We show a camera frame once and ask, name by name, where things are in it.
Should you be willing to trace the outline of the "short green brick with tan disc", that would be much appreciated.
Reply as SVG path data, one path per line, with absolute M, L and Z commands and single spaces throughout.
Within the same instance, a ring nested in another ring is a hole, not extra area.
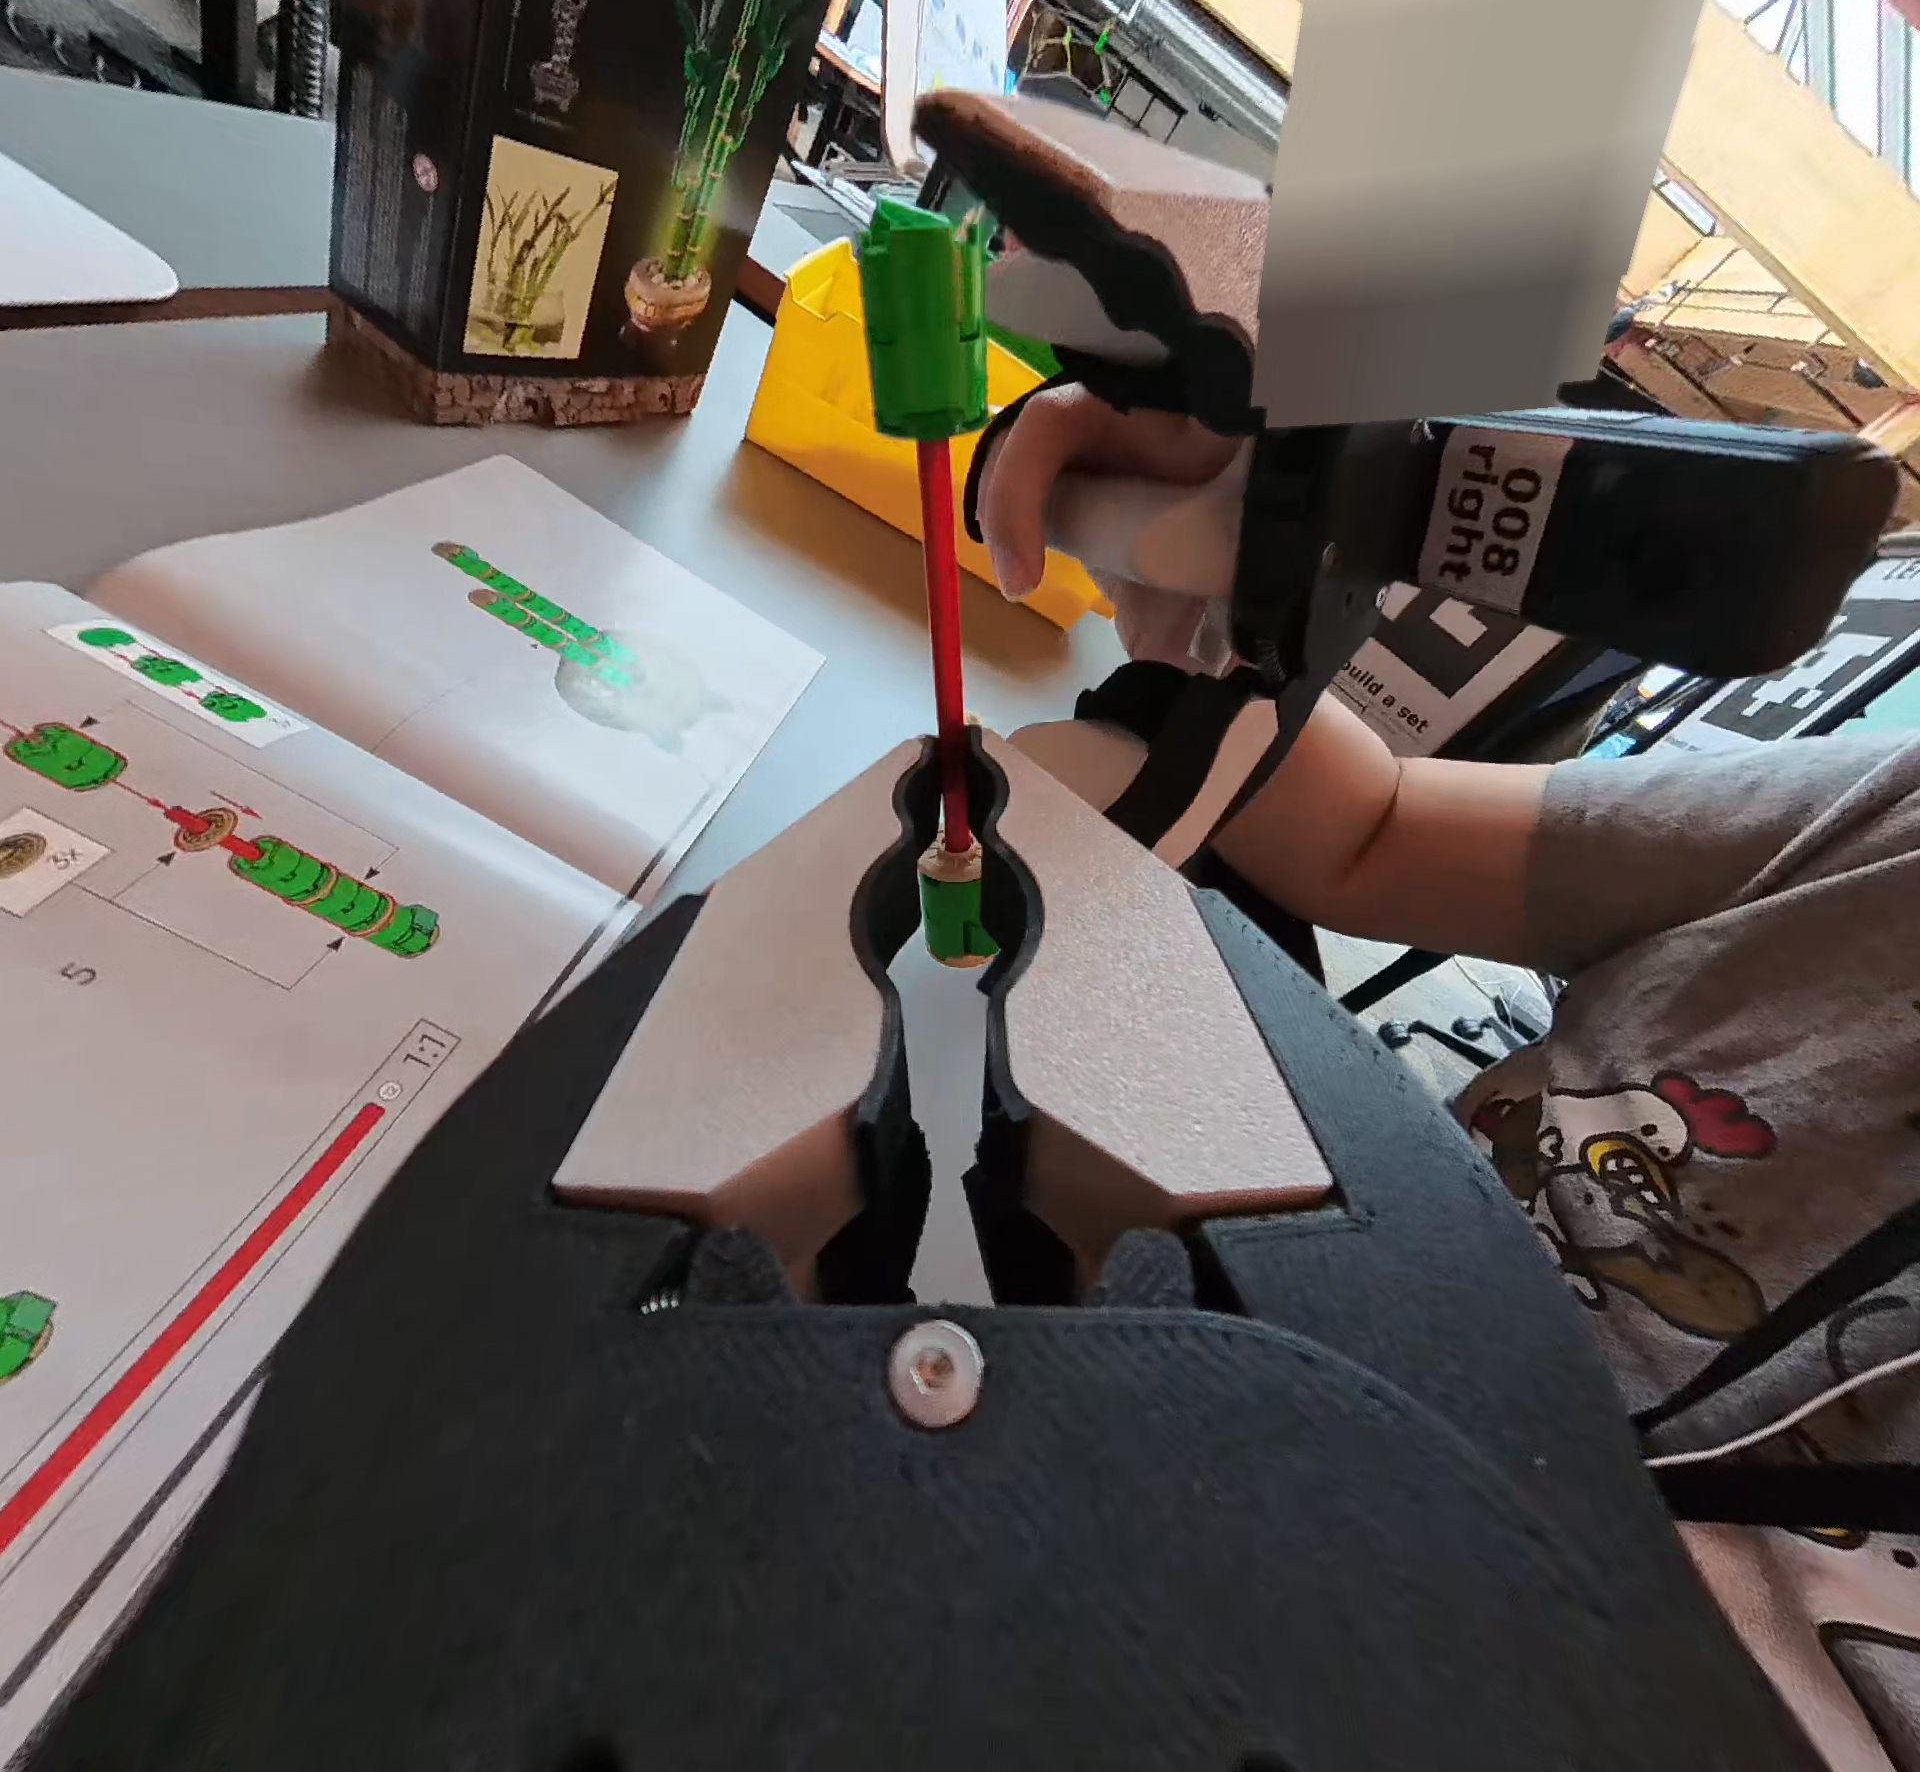
M 978 839 L 969 839 L 964 846 L 934 839 L 917 859 L 923 946 L 943 965 L 974 970 L 997 954 L 986 920 L 984 869 Z

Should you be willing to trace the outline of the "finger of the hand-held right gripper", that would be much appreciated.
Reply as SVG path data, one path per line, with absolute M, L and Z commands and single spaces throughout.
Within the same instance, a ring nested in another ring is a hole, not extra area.
M 988 317 L 1117 410 L 1166 410 L 1215 434 L 1260 432 L 1254 393 L 1260 215 L 992 215 Z
M 956 87 L 914 119 L 997 222 L 988 318 L 1117 364 L 1250 364 L 1264 187 L 1087 107 Z

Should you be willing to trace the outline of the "black plant print box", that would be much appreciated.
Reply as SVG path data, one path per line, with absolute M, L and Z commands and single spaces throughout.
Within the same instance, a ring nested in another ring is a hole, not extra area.
M 334 0 L 329 343 L 430 424 L 703 391 L 828 0 Z

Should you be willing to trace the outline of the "yellow storage bin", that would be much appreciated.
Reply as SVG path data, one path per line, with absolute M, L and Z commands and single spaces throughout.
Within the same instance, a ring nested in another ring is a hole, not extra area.
M 989 345 L 989 414 L 1042 384 L 1004 348 Z M 870 407 L 862 338 L 857 255 L 849 238 L 801 256 L 787 272 L 771 345 L 766 348 L 746 422 L 746 439 L 875 515 L 900 534 L 922 538 L 916 448 L 876 432 Z M 960 529 L 963 477 L 974 434 L 953 439 L 959 570 L 992 584 L 988 551 Z M 1053 548 L 1044 575 L 1022 604 L 1058 629 L 1086 615 L 1112 618 L 1109 599 L 1091 584 L 1076 560 Z

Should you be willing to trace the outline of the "red toy axle rod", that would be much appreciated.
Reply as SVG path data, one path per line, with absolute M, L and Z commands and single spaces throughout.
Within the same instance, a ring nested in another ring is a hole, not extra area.
M 967 798 L 967 721 L 963 706 L 959 560 L 950 441 L 916 441 L 922 510 L 923 592 L 933 672 L 934 731 L 941 759 L 943 846 L 967 854 L 972 845 Z

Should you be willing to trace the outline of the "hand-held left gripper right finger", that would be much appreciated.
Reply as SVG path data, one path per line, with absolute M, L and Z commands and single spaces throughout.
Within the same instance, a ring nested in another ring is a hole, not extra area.
M 963 1183 L 997 1304 L 1072 1304 L 1128 1231 L 1338 1207 L 1182 874 L 1259 732 L 1227 731 L 1166 798 L 1115 729 L 972 737 L 1002 950 L 982 978 L 988 1091 Z

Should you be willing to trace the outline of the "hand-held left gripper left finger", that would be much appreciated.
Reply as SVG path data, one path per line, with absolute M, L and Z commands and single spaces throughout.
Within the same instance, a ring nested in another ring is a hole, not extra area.
M 929 806 L 929 741 L 901 743 L 697 898 L 558 1201 L 754 1231 L 803 1297 L 909 1302 L 929 1160 L 889 968 Z

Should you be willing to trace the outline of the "open instruction booklet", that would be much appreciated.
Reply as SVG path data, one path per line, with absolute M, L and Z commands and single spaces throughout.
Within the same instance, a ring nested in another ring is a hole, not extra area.
M 3 1768 L 822 659 L 513 460 L 1 598 Z

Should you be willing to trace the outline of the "long green toy brick cylinder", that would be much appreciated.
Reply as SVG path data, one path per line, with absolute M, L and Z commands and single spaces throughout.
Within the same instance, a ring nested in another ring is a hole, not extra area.
M 897 441 L 949 441 L 988 422 L 982 215 L 960 220 L 880 197 L 859 234 L 859 301 L 872 424 Z

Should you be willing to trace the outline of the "person's grey printed shirt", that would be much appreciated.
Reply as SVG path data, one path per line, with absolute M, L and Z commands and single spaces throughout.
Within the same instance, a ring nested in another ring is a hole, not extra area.
M 1563 982 L 1454 1113 L 1827 1768 L 1916 1768 L 1916 741 L 1309 768 L 1280 898 Z

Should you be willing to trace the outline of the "person's right hand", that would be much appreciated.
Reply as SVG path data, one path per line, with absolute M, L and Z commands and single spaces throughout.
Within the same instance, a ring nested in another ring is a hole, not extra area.
M 1202 491 L 1240 494 L 1249 463 L 1249 441 L 1182 414 L 1117 410 L 1079 384 L 1029 393 L 972 457 L 977 533 L 995 586 L 1022 602 L 1041 584 L 1063 477 L 1087 481 L 1102 504 L 1138 488 L 1145 504 L 1164 506 Z M 1105 540 L 1086 566 L 1130 659 L 1212 678 L 1235 667 L 1218 599 L 1133 577 Z

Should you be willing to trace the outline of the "white board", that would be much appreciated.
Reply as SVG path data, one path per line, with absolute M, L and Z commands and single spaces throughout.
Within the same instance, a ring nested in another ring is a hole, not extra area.
M 154 301 L 180 275 L 152 249 L 1 157 L 1 305 Z

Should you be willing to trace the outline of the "grey table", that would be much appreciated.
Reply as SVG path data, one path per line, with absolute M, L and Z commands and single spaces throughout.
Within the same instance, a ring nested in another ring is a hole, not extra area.
M 185 291 L 329 280 L 327 121 L 8 67 L 1 149 L 154 251 Z

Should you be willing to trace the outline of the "grey desk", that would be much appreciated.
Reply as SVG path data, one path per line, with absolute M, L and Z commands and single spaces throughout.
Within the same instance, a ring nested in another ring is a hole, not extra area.
M 3 334 L 3 580 L 79 589 L 124 560 L 197 537 L 316 520 L 510 455 L 823 656 L 742 783 L 684 850 L 656 901 L 697 889 L 929 726 L 917 548 L 745 441 L 786 272 L 815 251 L 772 210 L 757 226 L 697 410 L 621 429 L 432 429 L 371 370 L 325 345 L 318 308 Z M 267 1356 L 421 1131 L 491 1057 L 467 1039 L 413 1109 L 357 1117 L 403 1071 L 362 1081 L 282 1180 L 239 1213 L 133 1342 L 106 1395 L 203 1281 L 270 1240 L 221 1292 L 101 1446 L 3 1549 L 3 1768 L 152 1590 L 250 1419 Z

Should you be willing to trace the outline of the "white marker printed sheet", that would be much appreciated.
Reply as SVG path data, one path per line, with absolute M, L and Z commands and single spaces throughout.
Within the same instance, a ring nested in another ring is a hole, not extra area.
M 1330 691 L 1402 755 L 1549 762 L 1591 741 L 1604 755 L 1748 750 L 1838 729 L 1916 670 L 1916 577 L 1916 537 L 1903 537 L 1812 649 L 1723 681 L 1398 588 Z

